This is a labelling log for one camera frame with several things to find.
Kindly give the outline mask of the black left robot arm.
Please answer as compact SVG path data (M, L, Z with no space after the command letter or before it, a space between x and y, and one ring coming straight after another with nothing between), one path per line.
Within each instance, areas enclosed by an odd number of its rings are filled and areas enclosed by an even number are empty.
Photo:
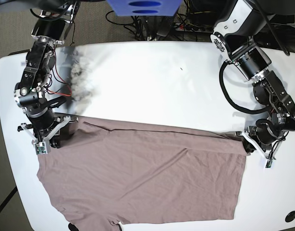
M257 150L265 154L270 151L270 157L286 135L295 131L295 103L274 71L269 70L271 59L254 41L254 36L264 26L275 34L270 20L277 14L295 14L295 0L229 0L210 36L224 58L219 81L228 103L245 114L269 115L268 118L257 120L244 136L248 140L248 152ZM252 82L254 97L263 108L250 110L237 105L230 98L223 78L224 70L230 64L235 65L246 80Z

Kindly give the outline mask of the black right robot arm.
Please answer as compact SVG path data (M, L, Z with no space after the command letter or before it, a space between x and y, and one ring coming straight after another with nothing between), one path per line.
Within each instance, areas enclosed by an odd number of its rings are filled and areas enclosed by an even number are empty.
M18 131L32 130L32 144L37 154L60 148L60 130L73 119L53 112L66 102L59 94L47 100L51 71L56 64L55 48L62 45L80 7L78 0L0 0L0 13L28 9L37 18L31 36L35 40L25 58L25 69L15 85L14 99L29 119Z

